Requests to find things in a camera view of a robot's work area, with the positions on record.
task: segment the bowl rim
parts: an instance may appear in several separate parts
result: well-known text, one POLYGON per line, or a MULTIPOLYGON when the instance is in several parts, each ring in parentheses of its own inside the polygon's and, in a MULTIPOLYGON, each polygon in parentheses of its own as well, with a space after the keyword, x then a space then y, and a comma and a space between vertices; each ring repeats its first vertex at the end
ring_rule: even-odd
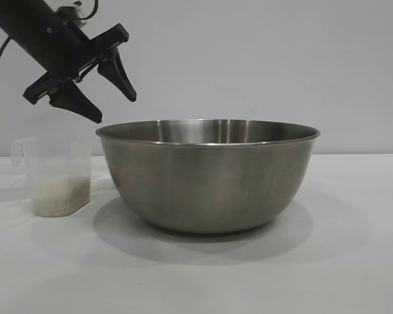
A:
POLYGON ((135 122, 124 122, 118 124, 111 124, 108 126, 104 126, 98 128, 96 130, 96 135, 104 138, 110 139, 112 141, 120 141, 123 143, 136 143, 136 144, 144 144, 144 145, 168 145, 168 146, 193 146, 193 147, 241 147, 241 146, 259 146, 259 145, 279 145, 284 143, 297 143, 303 141, 309 141, 315 139, 320 136, 320 131, 311 126, 306 126, 303 124, 295 124, 288 122, 275 122, 275 121, 266 121, 266 120, 244 120, 244 119, 165 119, 165 120, 143 120, 143 121, 135 121, 135 122), (299 126, 302 128, 309 129, 314 134, 306 137, 299 137, 296 139, 285 139, 281 141, 265 141, 265 142, 250 142, 250 143, 177 143, 177 142, 160 142, 160 141, 145 141, 142 139, 125 139, 119 137, 112 137, 110 135, 103 134, 105 130, 110 130, 111 128, 115 128, 118 126, 126 126, 131 124, 141 124, 141 123, 163 123, 163 122, 190 122, 190 121, 216 121, 216 120, 224 120, 224 121, 237 121, 237 122, 260 122, 260 123, 269 123, 269 124, 285 124, 288 126, 299 126))

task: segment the stainless steel bowl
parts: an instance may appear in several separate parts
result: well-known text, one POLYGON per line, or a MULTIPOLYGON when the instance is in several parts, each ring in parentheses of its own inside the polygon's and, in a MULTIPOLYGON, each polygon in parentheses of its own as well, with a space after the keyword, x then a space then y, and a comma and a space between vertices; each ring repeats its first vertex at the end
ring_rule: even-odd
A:
POLYGON ((215 234, 281 213, 303 180, 319 131, 252 120, 164 120, 97 134, 119 194, 143 220, 215 234))

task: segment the cup handle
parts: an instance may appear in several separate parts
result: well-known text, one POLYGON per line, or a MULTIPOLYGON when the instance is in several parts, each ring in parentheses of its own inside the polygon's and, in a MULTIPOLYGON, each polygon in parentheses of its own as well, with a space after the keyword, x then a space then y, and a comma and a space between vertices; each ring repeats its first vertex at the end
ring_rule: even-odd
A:
POLYGON ((20 166, 20 164, 22 163, 22 160, 24 159, 24 156, 25 156, 25 145, 26 145, 26 143, 32 142, 32 141, 35 141, 34 137, 25 137, 23 139, 17 139, 12 142, 12 145, 10 148, 12 165, 20 166))

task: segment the measuring cup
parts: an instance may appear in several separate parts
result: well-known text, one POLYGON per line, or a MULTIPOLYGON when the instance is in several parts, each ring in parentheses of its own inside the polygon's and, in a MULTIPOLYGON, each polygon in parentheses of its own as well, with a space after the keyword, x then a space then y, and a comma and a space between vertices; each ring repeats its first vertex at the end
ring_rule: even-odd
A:
POLYGON ((24 159, 33 214, 62 217, 90 201, 90 139, 46 136, 12 144, 12 163, 24 159))

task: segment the white table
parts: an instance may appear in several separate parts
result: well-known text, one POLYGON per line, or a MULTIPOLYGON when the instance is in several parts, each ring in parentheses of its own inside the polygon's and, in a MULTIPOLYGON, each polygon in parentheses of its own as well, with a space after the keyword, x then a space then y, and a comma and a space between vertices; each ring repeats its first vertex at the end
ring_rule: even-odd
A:
POLYGON ((393 155, 318 155, 275 221, 224 239, 156 231, 103 158, 92 202, 34 217, 0 158, 0 313, 393 313, 393 155))

